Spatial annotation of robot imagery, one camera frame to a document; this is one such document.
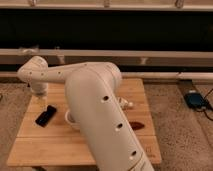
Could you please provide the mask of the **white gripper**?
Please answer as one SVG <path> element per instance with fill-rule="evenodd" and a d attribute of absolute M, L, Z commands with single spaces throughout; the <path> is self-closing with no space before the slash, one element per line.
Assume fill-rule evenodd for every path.
<path fill-rule="evenodd" d="M 40 107 L 46 107 L 46 98 L 43 97 L 47 94 L 48 91 L 48 84 L 47 83 L 39 83 L 39 82 L 32 82 L 30 84 L 30 89 L 33 95 L 41 96 L 37 98 L 37 103 Z"/>

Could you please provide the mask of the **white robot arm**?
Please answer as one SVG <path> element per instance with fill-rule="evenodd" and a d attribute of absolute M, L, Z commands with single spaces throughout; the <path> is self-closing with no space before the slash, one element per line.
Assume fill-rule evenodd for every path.
<path fill-rule="evenodd" d="M 34 56 L 17 75 L 34 92 L 43 92 L 48 83 L 64 85 L 68 109 L 100 171 L 154 171 L 116 98 L 122 76 L 115 64 L 50 67 L 44 58 Z"/>

